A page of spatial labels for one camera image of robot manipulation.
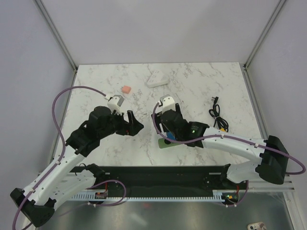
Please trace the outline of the blue cube socket adapter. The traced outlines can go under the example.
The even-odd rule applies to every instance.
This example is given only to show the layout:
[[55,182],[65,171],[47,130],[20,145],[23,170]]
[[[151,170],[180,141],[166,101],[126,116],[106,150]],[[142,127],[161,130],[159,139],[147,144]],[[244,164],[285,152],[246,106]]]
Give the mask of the blue cube socket adapter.
[[166,132],[166,136],[167,136],[168,139],[176,140],[176,138],[174,137],[174,135],[171,132]]

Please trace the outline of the green power strip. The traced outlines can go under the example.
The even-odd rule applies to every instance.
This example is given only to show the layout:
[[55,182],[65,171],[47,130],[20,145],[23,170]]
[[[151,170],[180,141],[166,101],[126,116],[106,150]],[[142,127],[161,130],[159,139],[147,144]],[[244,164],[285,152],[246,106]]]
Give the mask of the green power strip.
[[179,143],[173,143],[173,142],[169,142],[166,139],[160,138],[158,140],[158,146],[160,149],[165,149],[165,148],[170,148],[170,147],[174,147],[174,146],[178,146],[180,145]]

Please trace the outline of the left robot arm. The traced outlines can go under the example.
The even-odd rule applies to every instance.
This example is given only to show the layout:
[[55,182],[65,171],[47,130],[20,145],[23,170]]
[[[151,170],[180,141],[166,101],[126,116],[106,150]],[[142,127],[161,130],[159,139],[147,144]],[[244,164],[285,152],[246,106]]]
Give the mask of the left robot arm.
[[88,167],[89,175],[79,175],[72,179],[66,188],[60,186],[62,179],[77,164],[81,163],[100,141],[113,134],[135,136],[143,128],[131,110],[127,111],[128,121],[123,113],[111,111],[108,107],[98,106],[78,129],[66,140],[62,153],[56,157],[43,172],[25,188],[15,188],[10,197],[35,227],[47,223],[56,209],[79,191],[93,186],[101,188],[105,184],[105,176],[93,165]]

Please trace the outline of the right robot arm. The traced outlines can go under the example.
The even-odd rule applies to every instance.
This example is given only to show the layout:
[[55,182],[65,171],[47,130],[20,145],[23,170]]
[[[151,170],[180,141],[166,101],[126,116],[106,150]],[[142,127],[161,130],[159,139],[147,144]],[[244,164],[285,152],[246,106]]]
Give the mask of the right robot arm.
[[154,116],[158,131],[169,132],[175,141],[189,147],[221,150],[247,159],[239,164],[227,164],[222,170],[220,184],[232,188],[235,184],[252,179],[262,179],[271,184],[284,183],[288,164],[288,152],[278,137],[267,139],[244,138],[229,135],[201,122],[188,122],[174,109]]

